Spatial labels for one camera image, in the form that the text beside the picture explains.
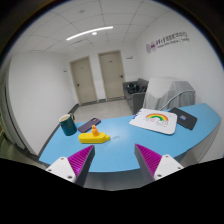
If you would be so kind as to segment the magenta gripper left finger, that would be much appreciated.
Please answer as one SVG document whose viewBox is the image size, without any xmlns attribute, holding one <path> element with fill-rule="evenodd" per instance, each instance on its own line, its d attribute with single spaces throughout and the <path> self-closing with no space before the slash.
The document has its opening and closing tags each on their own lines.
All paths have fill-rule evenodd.
<svg viewBox="0 0 224 224">
<path fill-rule="evenodd" d="M 46 171 L 79 186 L 83 186 L 94 156 L 95 147 L 90 145 L 68 158 L 58 158 Z"/>
</svg>

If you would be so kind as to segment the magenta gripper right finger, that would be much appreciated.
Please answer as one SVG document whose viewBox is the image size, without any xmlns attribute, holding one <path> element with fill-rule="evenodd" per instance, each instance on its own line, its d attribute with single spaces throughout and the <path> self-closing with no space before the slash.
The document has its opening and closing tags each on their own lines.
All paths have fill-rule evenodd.
<svg viewBox="0 0 224 224">
<path fill-rule="evenodd" d="M 146 181 L 156 181 L 183 169 L 170 155 L 160 155 L 139 144 L 135 145 L 134 154 Z"/>
</svg>

